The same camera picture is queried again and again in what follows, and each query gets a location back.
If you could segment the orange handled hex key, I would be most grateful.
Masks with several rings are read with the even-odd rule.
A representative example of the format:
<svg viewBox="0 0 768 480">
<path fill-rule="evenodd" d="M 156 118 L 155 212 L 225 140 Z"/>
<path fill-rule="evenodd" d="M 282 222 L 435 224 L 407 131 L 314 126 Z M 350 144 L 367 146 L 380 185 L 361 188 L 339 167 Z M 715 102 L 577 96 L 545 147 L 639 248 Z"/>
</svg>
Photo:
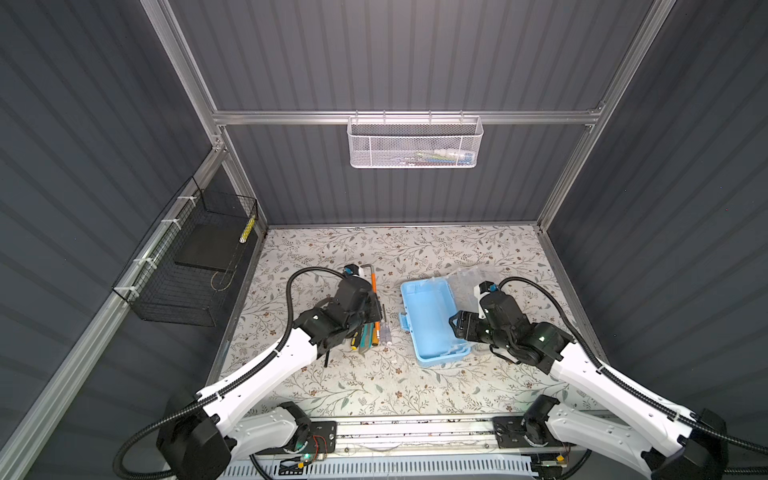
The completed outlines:
<svg viewBox="0 0 768 480">
<path fill-rule="evenodd" d="M 361 274 L 362 276 L 369 280 L 372 285 L 372 290 L 374 294 L 374 299 L 372 301 L 371 306 L 371 320 L 366 321 L 363 325 L 363 329 L 360 336 L 360 342 L 358 345 L 358 350 L 360 353 L 367 352 L 371 347 L 377 346 L 379 344 L 379 329 L 380 329 L 380 322 L 382 319 L 382 310 L 380 301 L 378 299 L 378 289 L 377 289 L 377 277 L 375 273 L 375 269 L 371 264 L 364 264 L 361 266 Z"/>
</svg>

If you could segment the clear tool box lid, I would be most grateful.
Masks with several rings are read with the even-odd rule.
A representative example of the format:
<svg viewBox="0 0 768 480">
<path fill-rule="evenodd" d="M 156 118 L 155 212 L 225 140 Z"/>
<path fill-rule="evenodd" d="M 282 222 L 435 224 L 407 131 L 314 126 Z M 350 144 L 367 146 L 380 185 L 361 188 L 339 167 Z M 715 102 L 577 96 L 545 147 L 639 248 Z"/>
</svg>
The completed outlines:
<svg viewBox="0 0 768 480">
<path fill-rule="evenodd" d="M 479 265 L 463 267 L 446 275 L 458 310 L 478 312 L 476 288 L 484 281 L 498 283 L 502 274 L 492 266 Z"/>
</svg>

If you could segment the light blue plastic tool box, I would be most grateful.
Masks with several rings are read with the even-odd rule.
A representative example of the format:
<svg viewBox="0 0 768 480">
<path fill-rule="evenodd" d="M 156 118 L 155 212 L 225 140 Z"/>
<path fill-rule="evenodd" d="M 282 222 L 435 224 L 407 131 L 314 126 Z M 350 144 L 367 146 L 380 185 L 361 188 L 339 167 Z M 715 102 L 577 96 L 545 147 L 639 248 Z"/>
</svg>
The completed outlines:
<svg viewBox="0 0 768 480">
<path fill-rule="evenodd" d="M 400 292 L 404 305 L 400 325 L 411 336 L 421 368 L 458 362 L 471 352 L 470 344 L 458 339 L 449 325 L 458 309 L 445 278 L 404 282 Z"/>
</svg>

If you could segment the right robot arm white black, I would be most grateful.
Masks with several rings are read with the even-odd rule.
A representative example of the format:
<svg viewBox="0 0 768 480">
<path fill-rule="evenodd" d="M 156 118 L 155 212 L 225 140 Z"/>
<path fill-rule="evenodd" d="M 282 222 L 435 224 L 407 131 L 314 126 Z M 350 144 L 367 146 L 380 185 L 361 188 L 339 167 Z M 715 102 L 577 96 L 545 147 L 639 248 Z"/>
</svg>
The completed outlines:
<svg viewBox="0 0 768 480">
<path fill-rule="evenodd" d="M 582 413 L 541 395 L 520 422 L 532 446 L 553 441 L 581 446 L 647 479 L 724 476 L 729 455 L 720 417 L 709 411 L 695 413 L 655 395 L 589 352 L 571 329 L 529 321 L 495 284 L 481 285 L 476 311 L 459 311 L 448 323 L 457 338 L 486 344 L 513 364 L 533 366 L 587 394 L 615 417 Z"/>
</svg>

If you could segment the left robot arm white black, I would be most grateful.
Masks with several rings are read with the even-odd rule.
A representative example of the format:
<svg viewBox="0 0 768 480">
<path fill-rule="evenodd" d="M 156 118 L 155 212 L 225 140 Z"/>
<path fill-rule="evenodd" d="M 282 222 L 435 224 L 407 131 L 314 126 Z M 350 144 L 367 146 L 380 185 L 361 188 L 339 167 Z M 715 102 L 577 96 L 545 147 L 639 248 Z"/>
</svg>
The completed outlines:
<svg viewBox="0 0 768 480">
<path fill-rule="evenodd" d="M 286 337 L 233 374 L 200 390 L 199 408 L 159 430 L 157 448 L 177 479 L 216 479 L 236 459 L 278 450 L 299 456 L 310 448 L 312 422 L 293 402 L 248 418 L 247 413 L 294 373 L 326 356 L 363 326 L 381 318 L 369 278 L 353 266 L 336 293 L 313 308 L 288 314 Z"/>
</svg>

